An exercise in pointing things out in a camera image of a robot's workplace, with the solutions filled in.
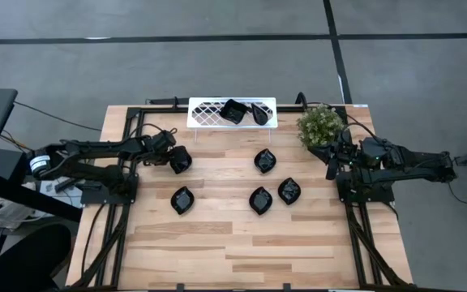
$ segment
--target floor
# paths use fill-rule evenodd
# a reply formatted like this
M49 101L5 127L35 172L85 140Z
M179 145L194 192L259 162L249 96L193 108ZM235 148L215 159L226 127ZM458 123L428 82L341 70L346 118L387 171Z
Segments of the floor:
M377 134L396 144L467 152L467 39L434 39L467 33L467 1L331 5L340 35L432 35L343 39L343 63L335 62L329 39L6 44L0 45L0 88L16 88L18 101L91 127L101 127L107 105L146 98L262 96L286 103L302 91L308 101L368 104ZM323 35L333 33L329 28L318 0L0 0L0 39ZM32 148L99 138L18 106L6 129ZM467 167L457 171L453 189L467 200ZM397 182L394 191L415 283L467 290L467 205L444 184Z

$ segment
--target wooden tabletop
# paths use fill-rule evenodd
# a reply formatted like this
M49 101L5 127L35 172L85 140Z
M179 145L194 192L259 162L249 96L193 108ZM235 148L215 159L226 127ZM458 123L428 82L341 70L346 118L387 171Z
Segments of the wooden tabletop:
M101 140L122 138L127 107L108 108ZM374 130L367 107L346 108ZM297 289L358 287L345 207L337 199L336 184L325 179L325 164L297 138L300 116L278 114L279 127L269 143L268 130L200 130L195 142L194 131L186 128L186 114L147 114L145 122L178 129L178 145L187 147L193 164L178 175L168 165L139 166L139 191L131 206L119 289L175 289L177 283L187 289L280 289L283 283ZM355 141L366 136L361 128L351 131ZM144 128L144 134L155 133ZM264 148L278 162L262 175L253 160ZM97 162L111 163L116 161ZM291 206L276 190L289 177L302 189ZM183 186L194 193L195 203L179 216L169 200ZM257 187L265 187L273 197L263 216L248 204ZM379 203L368 208L376 247L400 277L412 281L394 213ZM84 209L67 285L80 278L84 245L97 209ZM96 221L86 268L101 248L106 213L107 206ZM362 256L366 279L372 282L365 248ZM113 259L111 251L104 283L110 282Z

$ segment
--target white rack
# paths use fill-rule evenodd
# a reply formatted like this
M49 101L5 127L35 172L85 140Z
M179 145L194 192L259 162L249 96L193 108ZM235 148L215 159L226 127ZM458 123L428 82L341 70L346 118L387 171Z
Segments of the white rack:
M219 113L230 99L242 103L251 108L251 104L257 105L268 116L265 125L258 125L251 113L246 113L239 124L223 119ZM188 115L186 126L195 129L195 141L197 130L206 128L225 129L268 129L271 142L271 129L278 127L276 116L275 97L191 97L188 102Z

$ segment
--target green plant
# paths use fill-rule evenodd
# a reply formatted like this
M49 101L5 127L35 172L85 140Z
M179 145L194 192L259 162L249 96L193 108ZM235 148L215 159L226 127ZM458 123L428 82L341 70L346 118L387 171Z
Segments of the green plant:
M334 140L335 135L344 127L340 116L327 105L308 109L297 120L300 129L298 138L305 147L315 147Z

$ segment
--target small black bowl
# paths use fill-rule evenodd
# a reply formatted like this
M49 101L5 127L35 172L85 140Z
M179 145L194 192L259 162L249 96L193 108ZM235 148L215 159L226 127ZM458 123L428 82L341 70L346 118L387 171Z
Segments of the small black bowl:
M174 147L169 152L170 167L174 170L175 174L180 174L188 170L192 165L192 157L186 150L185 146Z
M194 194L192 194L192 192L186 187L182 187L177 190L172 198L170 198L170 204L172 205L172 208L174 208L174 210L176 210L179 215L188 211L188 209L192 207L193 203Z
M234 124L238 125L244 118L244 115L247 111L247 106L240 102L236 102L233 99L229 99L219 112L219 115L223 119L231 121Z
M250 196L250 207L257 212L257 214L264 214L270 207L272 207L273 198L263 187L256 189Z
M287 205L294 203L301 192L300 186L292 178L286 179L279 186L279 196Z
M251 113L257 125L264 126L268 122L268 114L255 104L251 104Z
M255 156L254 163L261 173L266 174L275 167L276 157L266 148Z

